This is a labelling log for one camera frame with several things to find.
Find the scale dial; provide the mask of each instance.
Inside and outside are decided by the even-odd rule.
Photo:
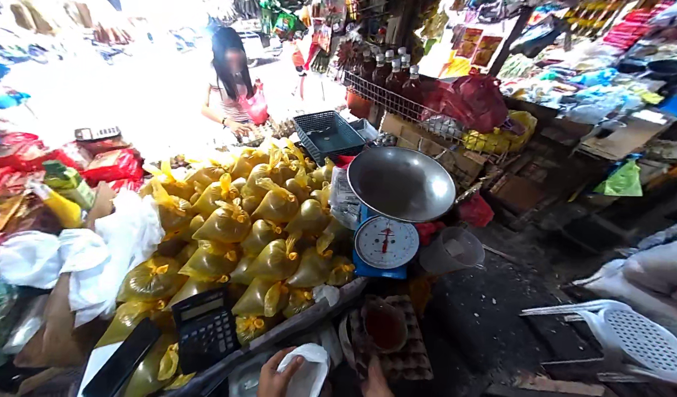
[[[419,249],[419,233],[411,223],[374,216],[355,233],[355,251],[363,262],[380,269],[400,267]]]

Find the calculator display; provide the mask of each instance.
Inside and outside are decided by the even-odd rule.
[[[183,311],[181,313],[181,318],[182,321],[186,321],[188,319],[193,319],[194,317],[204,314],[207,311],[218,309],[221,306],[223,306],[223,298],[217,299],[217,300],[212,300],[208,303],[201,304],[197,307],[194,307],[192,309],[189,309],[187,311]]]

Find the yellow bottle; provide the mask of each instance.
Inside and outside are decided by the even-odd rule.
[[[51,187],[38,182],[30,181],[28,187],[54,212],[64,229],[83,226],[83,211],[77,203],[67,200],[61,194],[54,192]]]

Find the long black hair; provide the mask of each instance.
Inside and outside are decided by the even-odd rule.
[[[211,48],[213,49],[213,60],[211,64],[213,65],[213,68],[216,69],[217,81],[220,80],[220,82],[223,83],[226,94],[228,94],[230,99],[235,101],[238,99],[238,90],[235,86],[235,78],[233,78],[233,74],[228,67],[226,52],[228,50],[236,49],[243,51],[244,54],[245,48],[243,47],[243,41],[240,40],[240,36],[232,28],[220,28],[213,34]],[[245,62],[241,66],[240,76],[243,84],[247,88],[248,93],[246,97],[249,99],[255,93],[253,92],[253,85],[250,80],[250,72],[248,71],[247,63]]]

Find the plastic container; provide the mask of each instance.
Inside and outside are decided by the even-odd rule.
[[[319,166],[324,158],[357,155],[365,140],[336,111],[303,114],[294,118],[302,145]]]
[[[483,244],[461,228],[446,228],[419,255],[424,270],[441,275],[466,268],[482,267]]]

